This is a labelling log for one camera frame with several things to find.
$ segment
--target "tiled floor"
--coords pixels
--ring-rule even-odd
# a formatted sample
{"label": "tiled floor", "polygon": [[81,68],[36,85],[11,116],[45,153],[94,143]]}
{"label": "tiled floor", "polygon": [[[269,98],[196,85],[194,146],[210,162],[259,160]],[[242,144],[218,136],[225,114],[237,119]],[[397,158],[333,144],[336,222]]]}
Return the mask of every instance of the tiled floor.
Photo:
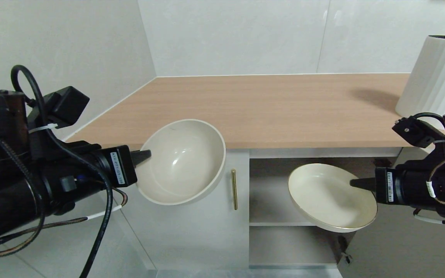
{"label": "tiled floor", "polygon": [[159,270],[156,278],[341,278],[337,269]]}

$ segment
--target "lamp shade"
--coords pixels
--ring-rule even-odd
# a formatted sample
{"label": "lamp shade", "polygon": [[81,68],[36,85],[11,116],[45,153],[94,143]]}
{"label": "lamp shade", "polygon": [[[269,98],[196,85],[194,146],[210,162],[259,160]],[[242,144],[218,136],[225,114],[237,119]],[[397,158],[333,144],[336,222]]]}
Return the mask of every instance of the lamp shade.
{"label": "lamp shade", "polygon": [[[420,112],[445,114],[445,36],[428,36],[396,105],[396,112],[408,117]],[[438,129],[441,123],[422,118]]]}

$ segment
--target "cabinet door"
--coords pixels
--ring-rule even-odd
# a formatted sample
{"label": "cabinet door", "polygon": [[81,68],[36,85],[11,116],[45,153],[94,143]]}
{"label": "cabinet door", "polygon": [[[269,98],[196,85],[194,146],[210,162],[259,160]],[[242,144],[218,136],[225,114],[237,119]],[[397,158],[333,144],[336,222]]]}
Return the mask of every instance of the cabinet door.
{"label": "cabinet door", "polygon": [[[397,164],[423,159],[426,151],[404,148]],[[413,208],[379,204],[376,220],[356,232],[338,269],[343,278],[445,277],[445,225],[413,218]],[[423,214],[435,217],[435,214]]]}
{"label": "cabinet door", "polygon": [[[188,205],[162,206],[126,188],[122,208],[156,269],[248,267],[249,151],[228,150],[224,176],[213,192]],[[233,208],[231,169],[236,169],[238,210]]]}

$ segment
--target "white plate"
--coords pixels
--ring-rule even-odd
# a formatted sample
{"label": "white plate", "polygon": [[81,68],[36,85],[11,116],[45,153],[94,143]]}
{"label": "white plate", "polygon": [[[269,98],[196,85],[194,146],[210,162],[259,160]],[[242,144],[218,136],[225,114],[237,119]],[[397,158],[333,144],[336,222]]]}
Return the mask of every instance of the white plate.
{"label": "white plate", "polygon": [[296,168],[288,179],[291,198],[313,224],[332,232],[353,232],[372,223],[377,202],[372,192],[350,186],[355,175],[327,164]]}
{"label": "white plate", "polygon": [[141,150],[152,157],[136,168],[140,193],[160,205],[196,202],[222,178],[226,144],[220,132],[204,121],[180,120],[155,132]]}

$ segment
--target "sticker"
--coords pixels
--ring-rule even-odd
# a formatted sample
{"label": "sticker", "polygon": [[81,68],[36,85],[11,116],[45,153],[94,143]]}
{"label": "sticker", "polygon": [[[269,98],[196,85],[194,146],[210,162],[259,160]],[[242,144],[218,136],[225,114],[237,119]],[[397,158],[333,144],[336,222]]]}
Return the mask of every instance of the sticker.
{"label": "sticker", "polygon": [[124,185],[125,178],[123,177],[123,173],[121,172],[120,160],[118,159],[118,153],[111,153],[111,160],[113,161],[114,172],[116,173],[116,178],[118,178],[118,184]]}
{"label": "sticker", "polygon": [[394,184],[392,183],[392,172],[387,172],[387,197],[394,203]]}

